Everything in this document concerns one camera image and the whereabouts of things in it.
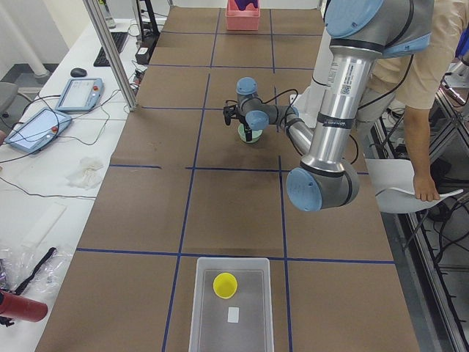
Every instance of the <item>person's arm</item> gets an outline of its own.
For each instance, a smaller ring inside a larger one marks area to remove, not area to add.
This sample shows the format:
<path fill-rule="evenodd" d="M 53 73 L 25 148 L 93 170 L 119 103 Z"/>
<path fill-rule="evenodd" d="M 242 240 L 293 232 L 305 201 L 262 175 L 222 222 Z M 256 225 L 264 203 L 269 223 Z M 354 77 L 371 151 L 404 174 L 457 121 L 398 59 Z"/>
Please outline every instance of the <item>person's arm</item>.
<path fill-rule="evenodd" d="M 414 170 L 413 187 L 416 198 L 423 201 L 440 199 L 430 174 L 429 110 L 407 106 L 404 115 L 405 145 Z"/>
<path fill-rule="evenodd" d="M 7 135 L 3 131 L 0 131 L 0 145 L 3 144 L 5 138 L 7 138 Z"/>

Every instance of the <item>black strap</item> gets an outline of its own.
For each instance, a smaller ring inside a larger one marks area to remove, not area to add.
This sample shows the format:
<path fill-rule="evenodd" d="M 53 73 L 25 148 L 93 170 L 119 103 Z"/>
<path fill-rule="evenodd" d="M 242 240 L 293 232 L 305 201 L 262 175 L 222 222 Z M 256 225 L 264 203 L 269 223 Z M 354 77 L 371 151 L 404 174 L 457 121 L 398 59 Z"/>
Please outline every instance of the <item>black strap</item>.
<path fill-rule="evenodd" d="M 48 250 L 48 252 L 45 254 L 45 256 L 38 262 L 38 264 L 34 267 L 34 270 L 32 271 L 32 274 L 24 280 L 22 283 L 19 284 L 19 286 L 16 288 L 16 290 L 13 292 L 15 295 L 19 296 L 20 294 L 23 293 L 23 291 L 26 289 L 28 284 L 33 280 L 33 278 L 36 276 L 37 272 L 41 269 L 41 266 L 50 258 L 52 257 L 52 254 L 56 251 L 55 247 L 52 247 Z"/>

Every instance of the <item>pink container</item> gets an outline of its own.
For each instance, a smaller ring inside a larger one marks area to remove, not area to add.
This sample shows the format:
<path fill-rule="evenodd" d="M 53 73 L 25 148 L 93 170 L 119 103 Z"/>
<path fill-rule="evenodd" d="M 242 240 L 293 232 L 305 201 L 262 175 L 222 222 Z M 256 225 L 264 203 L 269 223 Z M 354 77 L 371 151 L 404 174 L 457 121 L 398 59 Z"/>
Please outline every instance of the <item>pink container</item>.
<path fill-rule="evenodd" d="M 244 11 L 238 9 L 235 0 L 228 0 L 226 6 L 226 29 L 229 31 L 256 31 L 261 18 L 260 5 L 249 4 Z"/>

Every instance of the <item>plastic bag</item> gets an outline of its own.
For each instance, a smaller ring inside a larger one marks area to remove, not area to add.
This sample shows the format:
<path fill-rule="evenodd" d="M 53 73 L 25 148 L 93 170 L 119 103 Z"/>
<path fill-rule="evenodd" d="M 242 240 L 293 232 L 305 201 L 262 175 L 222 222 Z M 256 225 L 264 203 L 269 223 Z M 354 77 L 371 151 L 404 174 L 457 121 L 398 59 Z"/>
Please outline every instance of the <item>plastic bag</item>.
<path fill-rule="evenodd" d="M 47 251 L 37 251 L 25 246 L 0 247 L 0 288 L 14 292 L 29 278 Z M 40 294 L 44 300 L 56 297 L 73 257 L 73 249 L 57 248 L 52 256 L 40 266 L 24 292 Z"/>
<path fill-rule="evenodd" d="M 80 160 L 78 169 L 67 176 L 68 183 L 79 188 L 94 188 L 103 181 L 103 178 L 97 173 L 97 170 L 102 167 L 103 163 L 97 158 L 83 158 Z"/>

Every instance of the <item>table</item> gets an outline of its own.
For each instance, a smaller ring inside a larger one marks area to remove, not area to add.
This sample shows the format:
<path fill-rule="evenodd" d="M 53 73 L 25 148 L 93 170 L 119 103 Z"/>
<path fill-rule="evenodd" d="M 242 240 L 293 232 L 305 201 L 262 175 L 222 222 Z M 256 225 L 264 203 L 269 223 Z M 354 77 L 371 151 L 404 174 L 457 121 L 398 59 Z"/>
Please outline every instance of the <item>table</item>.
<path fill-rule="evenodd" d="M 130 20 L 118 20 L 115 30 L 126 32 L 130 23 Z M 120 55 L 125 71 L 129 76 L 136 69 L 132 63 L 136 52 L 135 41 L 135 37 L 129 36 Z M 96 140 L 96 143 L 88 146 L 75 139 L 59 138 L 37 155 L 30 155 L 17 161 L 0 164 L 3 167 L 3 170 L 0 171 L 0 177 L 31 193 L 96 197 L 100 185 L 91 189 L 76 188 L 69 186 L 66 177 L 78 169 L 80 160 L 85 157 L 93 157 L 103 163 L 103 168 L 98 170 L 97 173 L 99 176 L 104 177 L 109 165 L 109 159 L 127 119 L 128 110 L 126 111 L 125 108 L 125 100 L 120 92 L 115 92 L 119 88 L 111 68 L 92 66 L 99 48 L 99 40 L 90 24 L 40 92 L 40 96 L 43 97 L 60 94 L 70 78 L 71 69 L 74 67 L 85 68 L 88 77 L 102 78 L 105 88 L 100 103 L 108 100 L 112 95 L 114 96 L 103 106 L 104 110 L 95 109 L 91 113 L 79 117 L 62 134 L 64 137 L 77 137 L 86 143 L 93 143 Z M 51 107 L 54 107 L 57 99 L 47 101 Z M 36 102 L 30 106 L 21 120 L 27 120 L 44 106 L 45 104 L 42 101 Z M 105 129 L 99 135 L 104 124 L 106 124 Z M 10 160 L 22 155 L 24 153 L 7 145 L 0 147 L 0 161 Z M 32 260 L 34 262 L 32 266 L 34 267 L 47 250 L 55 246 L 58 253 L 63 255 L 64 258 L 62 267 L 56 272 L 56 283 L 60 285 L 83 232 L 94 200 L 30 197 L 3 181 L 0 181 L 0 194 L 2 203 L 0 244 L 2 248 L 18 248 L 24 241 L 28 240 L 26 238 L 28 233 L 34 233 L 35 230 L 38 230 L 37 227 L 41 224 L 41 221 L 45 220 L 48 215 L 53 214 L 54 209 L 64 208 L 64 212 L 56 219 L 55 223 L 53 222 L 54 219 L 49 219 L 49 221 L 52 221 L 53 226 L 44 240 L 38 244 L 36 255 Z M 44 301 L 51 310 L 57 293 L 58 289 L 47 294 L 42 294 L 36 290 L 27 290 L 24 295 L 38 301 Z M 39 323 L 17 321 L 14 326 L 9 328 L 0 326 L 2 348 L 8 351 L 33 351 L 47 320 L 48 317 Z"/>
<path fill-rule="evenodd" d="M 277 351 L 419 351 L 363 156 L 354 202 L 302 213 L 286 136 L 224 125 L 243 76 L 307 87 L 322 32 L 316 10 L 228 32 L 223 9 L 171 8 L 36 351 L 187 351 L 198 257 L 270 260 Z"/>

